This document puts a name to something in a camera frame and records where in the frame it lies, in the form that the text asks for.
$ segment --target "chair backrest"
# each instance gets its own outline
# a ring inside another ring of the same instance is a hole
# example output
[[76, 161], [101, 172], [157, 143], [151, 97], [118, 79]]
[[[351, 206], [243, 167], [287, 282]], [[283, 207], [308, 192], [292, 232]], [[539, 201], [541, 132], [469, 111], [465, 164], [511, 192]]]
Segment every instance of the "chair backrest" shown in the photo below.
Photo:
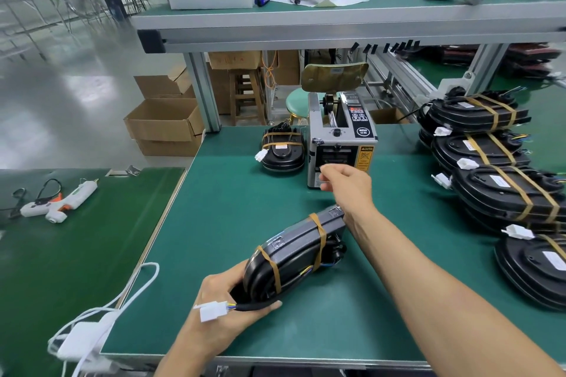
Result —
[[336, 94], [351, 91], [363, 83], [367, 63], [309, 64], [305, 67], [301, 87], [308, 92]]

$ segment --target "wooden stool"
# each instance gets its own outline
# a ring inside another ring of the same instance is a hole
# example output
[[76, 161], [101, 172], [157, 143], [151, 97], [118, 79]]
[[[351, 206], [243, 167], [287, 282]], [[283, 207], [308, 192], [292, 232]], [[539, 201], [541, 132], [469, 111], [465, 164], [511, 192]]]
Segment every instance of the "wooden stool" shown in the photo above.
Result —
[[[228, 73], [230, 75], [230, 116], [232, 117], [232, 124], [236, 125], [238, 120], [257, 118], [261, 125], [266, 125], [265, 93], [259, 69], [230, 69]], [[245, 91], [253, 91], [254, 93], [245, 94]], [[257, 106], [258, 114], [240, 115], [243, 106]]]

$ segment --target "teal round seat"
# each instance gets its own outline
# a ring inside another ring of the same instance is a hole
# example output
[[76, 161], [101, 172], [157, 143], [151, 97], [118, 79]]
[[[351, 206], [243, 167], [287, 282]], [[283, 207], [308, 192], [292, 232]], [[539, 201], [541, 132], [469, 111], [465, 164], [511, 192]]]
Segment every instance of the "teal round seat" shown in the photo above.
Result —
[[[319, 100], [324, 97], [323, 92], [317, 92]], [[291, 114], [291, 124], [293, 123], [293, 118], [300, 120], [301, 118], [308, 118], [308, 92], [303, 90], [303, 88], [297, 88], [292, 91], [291, 94], [287, 96], [285, 100], [285, 105], [287, 110]]]

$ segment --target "caution label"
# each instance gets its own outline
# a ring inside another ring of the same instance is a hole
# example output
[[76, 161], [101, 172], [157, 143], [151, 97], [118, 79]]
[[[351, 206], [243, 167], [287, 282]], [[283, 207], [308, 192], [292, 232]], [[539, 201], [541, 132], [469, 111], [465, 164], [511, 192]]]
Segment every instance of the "caution label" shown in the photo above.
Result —
[[370, 169], [371, 156], [374, 154], [373, 146], [360, 146], [356, 168], [367, 172]]

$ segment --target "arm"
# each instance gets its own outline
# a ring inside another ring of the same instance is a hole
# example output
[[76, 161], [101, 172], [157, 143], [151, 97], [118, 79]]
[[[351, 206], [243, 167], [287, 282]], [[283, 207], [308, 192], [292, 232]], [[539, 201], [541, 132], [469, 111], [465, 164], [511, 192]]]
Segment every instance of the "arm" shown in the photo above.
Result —
[[564, 377], [548, 355], [482, 297], [430, 261], [374, 207], [371, 178], [322, 167], [346, 223], [439, 377]]
[[[207, 276], [200, 286], [195, 304], [234, 302], [229, 292], [242, 281], [246, 262], [240, 262], [224, 273]], [[281, 302], [276, 301], [258, 311], [230, 311], [226, 316], [204, 323], [200, 321], [199, 310], [191, 309], [154, 377], [198, 377], [206, 364], [225, 351], [248, 326], [280, 306]]]

